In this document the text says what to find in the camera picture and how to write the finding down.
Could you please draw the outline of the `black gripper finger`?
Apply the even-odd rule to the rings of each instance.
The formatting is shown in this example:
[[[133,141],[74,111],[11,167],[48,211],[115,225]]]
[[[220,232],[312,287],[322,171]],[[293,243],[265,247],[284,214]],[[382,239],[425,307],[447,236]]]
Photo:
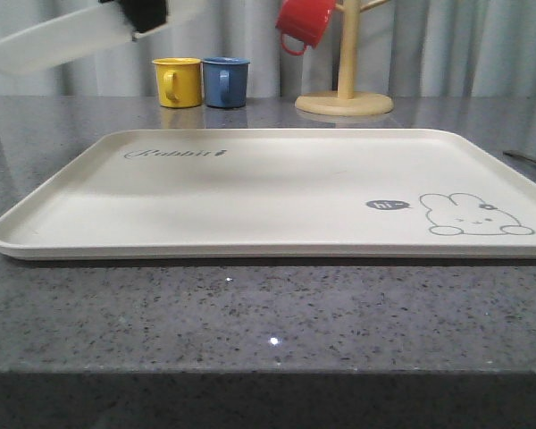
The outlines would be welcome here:
[[[128,23],[139,33],[146,33],[167,22],[166,0],[117,0]]]

